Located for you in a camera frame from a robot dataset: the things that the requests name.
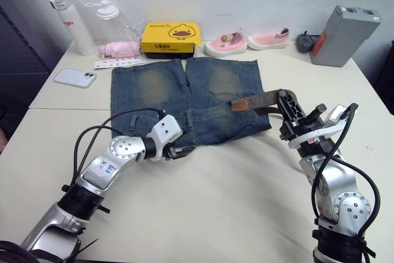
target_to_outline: pink shoe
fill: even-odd
[[[289,41],[289,28],[283,28],[280,33],[265,36],[249,36],[247,44],[252,49],[281,49]]]
[[[240,31],[227,33],[215,41],[205,43],[204,49],[207,54],[213,57],[225,57],[246,51],[247,41]]]

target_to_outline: plastic bottle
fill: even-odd
[[[127,20],[120,10],[110,1],[101,0],[100,3],[86,3],[86,7],[100,6],[96,16],[100,19],[100,28],[106,42],[130,41],[133,38],[129,34]]]
[[[49,2],[59,14],[81,54],[92,54],[95,51],[92,38],[74,4],[70,0],[49,0]]]

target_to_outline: red label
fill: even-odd
[[[327,40],[327,35],[326,32],[323,31],[323,33],[320,35],[319,39],[315,43],[315,46],[313,46],[312,54],[314,57],[316,57],[316,55],[319,53],[320,49],[323,47],[326,40]]]

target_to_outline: white phone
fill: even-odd
[[[69,86],[87,89],[95,80],[96,74],[73,69],[63,69],[55,76],[56,83],[68,84]]]

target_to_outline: jeans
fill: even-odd
[[[137,107],[164,109],[183,129],[174,147],[214,145],[271,128],[268,116],[235,113],[231,101],[263,92],[257,61],[189,58],[112,71],[111,114]],[[145,137],[159,121],[153,111],[115,118],[127,136]]]

